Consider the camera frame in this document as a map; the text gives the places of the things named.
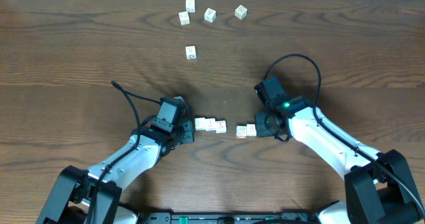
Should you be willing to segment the wooden block green side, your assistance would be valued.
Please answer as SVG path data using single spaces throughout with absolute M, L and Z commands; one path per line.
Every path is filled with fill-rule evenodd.
M 205 118 L 195 118 L 195 130 L 205 129 Z

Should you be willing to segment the wooden block letter A green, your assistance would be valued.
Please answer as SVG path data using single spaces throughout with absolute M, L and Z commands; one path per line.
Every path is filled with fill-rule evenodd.
M 246 125 L 246 135 L 251 137 L 257 136 L 256 125 L 255 124 L 247 124 Z

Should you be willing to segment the wooden block blue side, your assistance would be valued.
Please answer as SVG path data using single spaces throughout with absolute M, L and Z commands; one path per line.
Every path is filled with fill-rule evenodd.
M 216 130 L 216 120 L 214 118 L 205 119 L 205 130 L 208 132 Z
M 219 120 L 215 122 L 215 131 L 217 134 L 226 133 L 226 121 Z

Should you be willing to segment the wooden block snail letter Y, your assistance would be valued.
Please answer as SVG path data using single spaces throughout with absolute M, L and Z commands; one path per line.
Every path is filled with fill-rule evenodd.
M 238 139 L 243 139 L 247 137 L 247 126 L 237 126 L 236 127 L 236 137 Z

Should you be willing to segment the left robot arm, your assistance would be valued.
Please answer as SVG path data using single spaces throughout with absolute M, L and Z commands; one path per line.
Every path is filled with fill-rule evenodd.
M 158 115 L 148 121 L 104 161 L 63 169 L 38 223 L 141 223 L 140 214 L 120 202 L 123 190 L 177 146 L 195 140 L 189 105 L 180 96 L 162 98 Z

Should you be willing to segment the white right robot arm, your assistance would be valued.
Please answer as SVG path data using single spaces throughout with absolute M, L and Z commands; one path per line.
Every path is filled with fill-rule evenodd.
M 317 223 L 416 223 L 424 206 L 406 158 L 398 151 L 382 153 L 330 121 L 316 102 L 303 96 L 261 95 L 256 133 L 285 142 L 293 138 L 312 149 L 343 179 L 344 202 L 319 211 Z

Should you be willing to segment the wooden block soccer ball yellow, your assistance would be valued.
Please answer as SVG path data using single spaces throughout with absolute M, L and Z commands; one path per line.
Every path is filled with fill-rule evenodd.
M 185 47 L 185 52 L 186 52 L 187 59 L 195 59 L 197 57 L 197 52 L 196 52 L 195 46 Z

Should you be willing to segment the wooden block red M side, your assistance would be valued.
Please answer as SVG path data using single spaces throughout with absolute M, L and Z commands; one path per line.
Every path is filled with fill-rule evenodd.
M 190 23 L 190 17 L 187 11 L 180 12 L 179 19 L 180 19 L 181 25 L 188 25 Z

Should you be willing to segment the wooden block number 6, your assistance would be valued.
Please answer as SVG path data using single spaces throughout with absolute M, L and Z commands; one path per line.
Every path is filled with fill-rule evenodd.
M 247 14 L 248 14 L 248 10 L 243 5 L 239 5 L 235 9 L 235 16 L 240 20 L 243 20 L 243 18 L 245 18 L 245 16 L 247 16 Z

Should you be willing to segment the wooden block number 3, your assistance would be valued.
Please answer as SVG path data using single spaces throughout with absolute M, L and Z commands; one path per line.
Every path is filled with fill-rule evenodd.
M 204 14 L 204 18 L 206 21 L 213 23 L 216 19 L 216 11 L 211 8 L 207 8 Z

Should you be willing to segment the wooden block far back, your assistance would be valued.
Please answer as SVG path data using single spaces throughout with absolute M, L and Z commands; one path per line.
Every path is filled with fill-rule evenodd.
M 195 0 L 186 0 L 185 8 L 188 13 L 195 13 L 196 12 Z

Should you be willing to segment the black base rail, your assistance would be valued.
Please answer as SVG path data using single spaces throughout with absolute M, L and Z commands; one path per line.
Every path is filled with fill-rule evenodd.
M 142 224 L 249 224 L 249 223 L 320 223 L 316 214 L 303 211 L 283 213 L 142 213 Z

